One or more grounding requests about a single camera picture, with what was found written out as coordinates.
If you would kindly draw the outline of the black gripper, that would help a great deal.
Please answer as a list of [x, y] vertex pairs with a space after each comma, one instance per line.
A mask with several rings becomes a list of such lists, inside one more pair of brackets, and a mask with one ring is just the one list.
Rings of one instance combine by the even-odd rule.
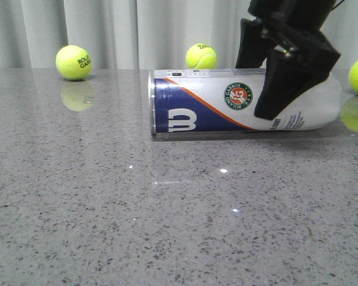
[[248, 12], [256, 20], [241, 19], [240, 45], [235, 67], [261, 67], [270, 48], [262, 36], [264, 26], [277, 23], [293, 29], [269, 33], [281, 50], [272, 49], [267, 57], [263, 90], [254, 116], [273, 120], [296, 98], [324, 82], [340, 57], [320, 29], [335, 1], [251, 1]]

